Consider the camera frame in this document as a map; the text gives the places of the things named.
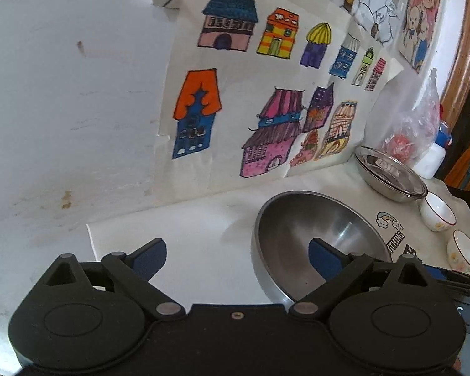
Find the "white bowl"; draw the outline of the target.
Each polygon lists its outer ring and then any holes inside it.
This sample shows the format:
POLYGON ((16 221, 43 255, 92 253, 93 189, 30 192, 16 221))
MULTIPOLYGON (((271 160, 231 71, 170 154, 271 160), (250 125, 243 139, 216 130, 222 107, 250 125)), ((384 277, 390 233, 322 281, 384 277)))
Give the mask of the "white bowl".
POLYGON ((446 250, 449 266, 454 271, 470 274, 470 238, 460 230, 453 230, 446 250))
POLYGON ((432 232, 443 232, 457 223, 451 207, 438 195, 428 192, 419 203, 419 214, 432 232))

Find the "large steel bowl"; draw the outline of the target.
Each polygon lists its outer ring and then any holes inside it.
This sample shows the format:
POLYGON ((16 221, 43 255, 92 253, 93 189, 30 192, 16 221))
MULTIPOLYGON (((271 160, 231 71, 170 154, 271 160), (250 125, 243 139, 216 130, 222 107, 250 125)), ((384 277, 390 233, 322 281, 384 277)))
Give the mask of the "large steel bowl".
POLYGON ((251 241, 254 273, 271 302, 289 308, 324 283, 308 258, 314 238, 346 255, 392 261, 374 226, 350 206, 311 191, 278 194, 261 207, 251 241))

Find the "white printed cloth mat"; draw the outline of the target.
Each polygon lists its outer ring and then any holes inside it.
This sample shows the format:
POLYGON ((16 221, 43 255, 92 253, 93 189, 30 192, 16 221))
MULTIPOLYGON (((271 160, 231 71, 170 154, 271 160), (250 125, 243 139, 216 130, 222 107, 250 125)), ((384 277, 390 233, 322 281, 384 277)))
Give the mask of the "white printed cloth mat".
POLYGON ((184 306, 266 304, 271 301, 251 259, 254 223, 267 200, 288 191, 325 194, 350 206, 374 226, 392 260, 413 253, 433 267, 448 265, 452 231, 432 232, 417 203, 398 204, 376 193, 354 162, 92 223, 91 245, 102 258, 162 238, 167 261, 152 282, 184 306))

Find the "shallow steel plate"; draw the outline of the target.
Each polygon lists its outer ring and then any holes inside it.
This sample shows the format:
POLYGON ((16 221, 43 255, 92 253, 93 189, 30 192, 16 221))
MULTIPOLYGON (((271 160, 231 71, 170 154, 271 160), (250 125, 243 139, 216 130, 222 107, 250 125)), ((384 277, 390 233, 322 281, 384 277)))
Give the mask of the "shallow steel plate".
POLYGON ((389 200, 404 204, 428 194, 427 186, 411 168, 380 150, 360 145, 354 158, 364 182, 389 200))

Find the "dark framed girl painting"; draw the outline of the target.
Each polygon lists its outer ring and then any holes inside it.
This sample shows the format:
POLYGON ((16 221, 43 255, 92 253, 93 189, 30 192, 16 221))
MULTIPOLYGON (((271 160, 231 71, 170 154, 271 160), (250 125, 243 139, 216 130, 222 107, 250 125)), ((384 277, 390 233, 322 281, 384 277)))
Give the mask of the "dark framed girl painting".
POLYGON ((458 120, 452 138, 442 168, 443 181, 452 195, 470 206, 470 115, 458 120))

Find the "white glue bottle blue cap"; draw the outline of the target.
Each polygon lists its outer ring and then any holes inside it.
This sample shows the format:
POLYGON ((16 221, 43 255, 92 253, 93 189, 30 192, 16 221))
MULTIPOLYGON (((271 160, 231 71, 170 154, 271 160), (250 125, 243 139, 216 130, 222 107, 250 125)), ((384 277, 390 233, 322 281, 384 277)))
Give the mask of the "white glue bottle blue cap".
POLYGON ((429 180, 438 171, 452 143, 452 134, 446 121, 440 121, 439 131, 434 143, 414 166, 414 171, 423 179, 429 180))

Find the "clear plastic bag red item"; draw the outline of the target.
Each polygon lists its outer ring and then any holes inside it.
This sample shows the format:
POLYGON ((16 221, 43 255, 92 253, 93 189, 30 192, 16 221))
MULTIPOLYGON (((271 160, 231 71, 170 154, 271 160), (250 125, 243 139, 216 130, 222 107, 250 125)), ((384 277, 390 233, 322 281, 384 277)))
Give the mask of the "clear plastic bag red item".
POLYGON ((415 104, 407 104, 396 110, 375 105, 365 127, 363 145, 413 167, 436 139, 440 112, 437 68, 433 68, 424 92, 415 104))

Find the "houses drawing paper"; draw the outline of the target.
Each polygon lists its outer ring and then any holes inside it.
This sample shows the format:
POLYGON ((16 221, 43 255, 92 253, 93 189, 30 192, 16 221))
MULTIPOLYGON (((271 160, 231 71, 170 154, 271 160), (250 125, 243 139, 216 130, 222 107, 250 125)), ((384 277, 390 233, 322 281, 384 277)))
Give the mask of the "houses drawing paper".
POLYGON ((402 65, 328 0, 182 0, 155 152, 160 204, 347 161, 402 65))

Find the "pink girl drawing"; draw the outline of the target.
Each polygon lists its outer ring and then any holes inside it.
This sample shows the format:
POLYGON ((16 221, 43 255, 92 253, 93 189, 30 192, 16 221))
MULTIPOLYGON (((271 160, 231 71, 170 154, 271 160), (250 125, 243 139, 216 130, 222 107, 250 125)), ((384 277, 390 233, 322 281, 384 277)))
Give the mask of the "pink girl drawing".
POLYGON ((399 53, 420 72, 430 49, 441 0, 408 0, 399 53))

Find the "brown wooden frame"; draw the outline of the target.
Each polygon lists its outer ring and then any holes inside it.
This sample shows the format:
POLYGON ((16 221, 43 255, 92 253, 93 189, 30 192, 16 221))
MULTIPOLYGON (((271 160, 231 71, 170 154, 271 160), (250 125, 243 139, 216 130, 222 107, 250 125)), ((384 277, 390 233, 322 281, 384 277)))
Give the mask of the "brown wooden frame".
POLYGON ((458 41, 451 74, 441 103, 444 119, 451 129, 460 117, 470 92, 470 0, 465 0, 463 25, 458 41))

